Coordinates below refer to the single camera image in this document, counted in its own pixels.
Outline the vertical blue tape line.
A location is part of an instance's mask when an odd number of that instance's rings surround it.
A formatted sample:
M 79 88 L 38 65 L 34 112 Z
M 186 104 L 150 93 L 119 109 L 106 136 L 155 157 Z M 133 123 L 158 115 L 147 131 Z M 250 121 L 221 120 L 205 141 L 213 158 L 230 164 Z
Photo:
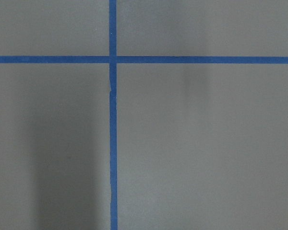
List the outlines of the vertical blue tape line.
M 109 133 L 110 133 L 110 229 L 118 229 L 117 185 L 117 1 L 109 1 Z

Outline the horizontal blue tape line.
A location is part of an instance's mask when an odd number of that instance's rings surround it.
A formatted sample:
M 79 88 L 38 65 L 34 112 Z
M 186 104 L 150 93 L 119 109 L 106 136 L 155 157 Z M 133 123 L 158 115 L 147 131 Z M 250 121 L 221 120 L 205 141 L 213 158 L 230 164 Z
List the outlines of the horizontal blue tape line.
M 0 63 L 288 64 L 288 57 L 229 56 L 0 56 Z

